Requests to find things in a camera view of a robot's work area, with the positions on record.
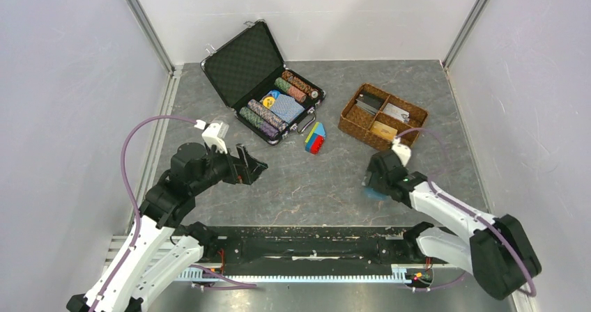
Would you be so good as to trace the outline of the blue card holder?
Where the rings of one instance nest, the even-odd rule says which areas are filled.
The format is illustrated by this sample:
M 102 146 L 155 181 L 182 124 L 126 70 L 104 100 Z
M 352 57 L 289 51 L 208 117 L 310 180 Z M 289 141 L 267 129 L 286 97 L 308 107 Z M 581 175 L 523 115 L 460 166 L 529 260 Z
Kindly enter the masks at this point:
M 386 201 L 389 199 L 388 195 L 377 192 L 376 190 L 372 189 L 371 187 L 365 187 L 364 193 L 367 196 L 367 198 L 373 199 L 375 201 Z

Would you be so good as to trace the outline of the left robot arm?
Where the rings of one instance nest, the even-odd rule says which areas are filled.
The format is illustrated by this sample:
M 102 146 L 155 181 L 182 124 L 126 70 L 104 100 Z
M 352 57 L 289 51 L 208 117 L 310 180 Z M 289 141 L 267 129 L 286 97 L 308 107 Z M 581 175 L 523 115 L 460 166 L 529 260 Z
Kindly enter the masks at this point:
M 147 311 L 155 299 L 191 264 L 213 260 L 219 252 L 214 231 L 201 222 L 182 226 L 195 198 L 216 185 L 250 185 L 268 168 L 238 144 L 237 156 L 200 143 L 181 145 L 171 166 L 147 191 L 140 217 L 107 271 L 86 293 L 73 295 L 67 311 Z M 183 236 L 152 265 L 158 249 L 173 233 Z

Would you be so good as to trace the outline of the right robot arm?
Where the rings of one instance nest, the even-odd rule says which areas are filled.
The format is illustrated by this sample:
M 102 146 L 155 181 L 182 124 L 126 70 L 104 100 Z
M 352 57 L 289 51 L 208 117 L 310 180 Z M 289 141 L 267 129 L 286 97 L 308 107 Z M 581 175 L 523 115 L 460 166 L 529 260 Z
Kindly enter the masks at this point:
M 528 296 L 536 295 L 533 279 L 542 272 L 542 264 L 516 217 L 470 207 L 423 173 L 409 171 L 393 150 L 371 156 L 363 185 L 440 224 L 423 221 L 404 233 L 402 251 L 408 260 L 429 257 L 458 267 L 497 300 L 524 285 Z

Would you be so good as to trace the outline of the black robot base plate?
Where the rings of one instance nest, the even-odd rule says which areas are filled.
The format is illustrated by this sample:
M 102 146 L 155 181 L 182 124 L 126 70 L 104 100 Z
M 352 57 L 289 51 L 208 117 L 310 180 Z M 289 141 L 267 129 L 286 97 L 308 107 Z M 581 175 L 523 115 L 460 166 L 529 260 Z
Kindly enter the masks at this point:
M 424 267 L 404 226 L 213 226 L 201 264 L 253 276 L 387 275 L 392 265 Z

